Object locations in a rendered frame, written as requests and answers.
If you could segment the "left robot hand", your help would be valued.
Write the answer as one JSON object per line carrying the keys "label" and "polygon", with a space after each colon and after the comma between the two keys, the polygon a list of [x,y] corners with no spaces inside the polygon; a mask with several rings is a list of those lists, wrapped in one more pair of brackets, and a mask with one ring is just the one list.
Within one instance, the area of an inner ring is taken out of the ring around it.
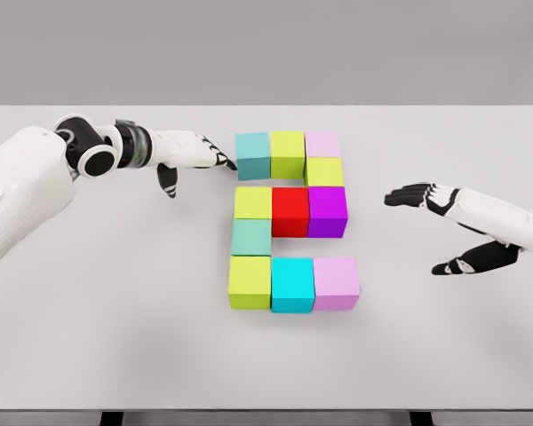
{"label": "left robot hand", "polygon": [[190,130],[161,130],[151,134],[153,151],[149,165],[156,166],[160,187],[170,197],[177,195],[179,169],[225,166],[236,171],[235,162],[203,135]]}

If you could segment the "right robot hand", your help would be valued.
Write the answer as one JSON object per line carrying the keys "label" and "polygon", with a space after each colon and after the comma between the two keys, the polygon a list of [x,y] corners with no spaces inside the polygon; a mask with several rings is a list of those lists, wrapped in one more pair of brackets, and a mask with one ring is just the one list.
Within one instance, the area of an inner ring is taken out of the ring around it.
{"label": "right robot hand", "polygon": [[392,190],[385,195],[384,204],[427,209],[468,230],[492,238],[491,242],[433,267],[433,275],[446,276],[489,272],[517,262],[521,247],[506,242],[501,235],[504,221],[498,212],[496,199],[468,188],[417,183]]}

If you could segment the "teal cube block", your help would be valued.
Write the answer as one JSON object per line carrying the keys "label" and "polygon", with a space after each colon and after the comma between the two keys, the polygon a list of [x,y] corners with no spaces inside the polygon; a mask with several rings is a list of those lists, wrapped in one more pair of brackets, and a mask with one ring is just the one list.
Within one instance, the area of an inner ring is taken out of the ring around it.
{"label": "teal cube block", "polygon": [[235,135],[238,179],[256,180],[270,178],[270,144],[266,132]]}
{"label": "teal cube block", "polygon": [[269,219],[238,219],[233,223],[233,256],[271,256],[271,221]]}

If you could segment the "yellow-green cube block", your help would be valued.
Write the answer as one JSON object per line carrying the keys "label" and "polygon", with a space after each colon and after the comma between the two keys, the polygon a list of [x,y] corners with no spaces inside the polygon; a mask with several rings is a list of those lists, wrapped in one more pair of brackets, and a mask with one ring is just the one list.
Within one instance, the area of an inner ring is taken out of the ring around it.
{"label": "yellow-green cube block", "polygon": [[342,161],[338,157],[307,157],[305,185],[343,186]]}
{"label": "yellow-green cube block", "polygon": [[271,178],[302,179],[306,161],[303,131],[272,131]]}
{"label": "yellow-green cube block", "polygon": [[237,186],[234,217],[238,219],[271,219],[272,188],[268,186]]}
{"label": "yellow-green cube block", "polygon": [[234,310],[271,309],[271,257],[232,256],[228,299]]}

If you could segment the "red cube block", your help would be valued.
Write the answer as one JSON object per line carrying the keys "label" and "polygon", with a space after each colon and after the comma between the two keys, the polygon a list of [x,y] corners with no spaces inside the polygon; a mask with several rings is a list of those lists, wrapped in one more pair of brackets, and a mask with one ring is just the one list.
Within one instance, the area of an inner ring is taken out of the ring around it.
{"label": "red cube block", "polygon": [[305,238],[310,220],[309,195],[305,187],[272,189],[272,236]]}

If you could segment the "light pink cube block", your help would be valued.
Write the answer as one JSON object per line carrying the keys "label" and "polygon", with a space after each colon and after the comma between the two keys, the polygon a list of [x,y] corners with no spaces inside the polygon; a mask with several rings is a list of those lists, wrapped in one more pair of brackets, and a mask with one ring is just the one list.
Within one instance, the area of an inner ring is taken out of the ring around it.
{"label": "light pink cube block", "polygon": [[307,157],[339,157],[341,155],[338,133],[334,130],[308,130],[305,132]]}
{"label": "light pink cube block", "polygon": [[348,312],[361,294],[356,262],[353,257],[315,257],[314,305],[319,312]]}

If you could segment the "purple cube block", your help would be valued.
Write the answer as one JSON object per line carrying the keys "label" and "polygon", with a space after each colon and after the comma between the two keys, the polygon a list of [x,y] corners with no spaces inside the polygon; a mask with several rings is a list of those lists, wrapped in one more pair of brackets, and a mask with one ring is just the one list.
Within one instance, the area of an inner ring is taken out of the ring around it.
{"label": "purple cube block", "polygon": [[344,236],[348,223],[346,190],[343,186],[310,186],[308,238]]}

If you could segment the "cyan cube block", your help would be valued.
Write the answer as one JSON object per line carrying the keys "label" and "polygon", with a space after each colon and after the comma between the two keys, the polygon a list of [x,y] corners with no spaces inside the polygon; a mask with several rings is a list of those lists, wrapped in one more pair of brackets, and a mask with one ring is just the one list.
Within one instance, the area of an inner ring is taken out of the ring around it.
{"label": "cyan cube block", "polygon": [[312,257],[273,257],[271,310],[306,314],[313,310],[314,264]]}

